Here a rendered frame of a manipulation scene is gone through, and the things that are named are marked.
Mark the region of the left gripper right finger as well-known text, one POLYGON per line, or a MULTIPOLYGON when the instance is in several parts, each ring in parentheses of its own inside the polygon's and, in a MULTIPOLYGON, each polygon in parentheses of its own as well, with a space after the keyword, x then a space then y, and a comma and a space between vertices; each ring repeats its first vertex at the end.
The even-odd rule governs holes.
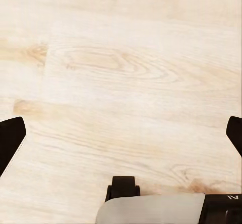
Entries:
POLYGON ((242 118, 230 116, 226 134, 242 157, 242 118))

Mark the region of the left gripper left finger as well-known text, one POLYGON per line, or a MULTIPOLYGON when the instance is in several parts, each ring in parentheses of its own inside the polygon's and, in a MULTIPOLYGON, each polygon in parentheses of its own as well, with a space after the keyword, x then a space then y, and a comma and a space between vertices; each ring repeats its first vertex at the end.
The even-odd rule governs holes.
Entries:
POLYGON ((26 128, 21 116, 0 122, 0 177, 25 136, 26 128))

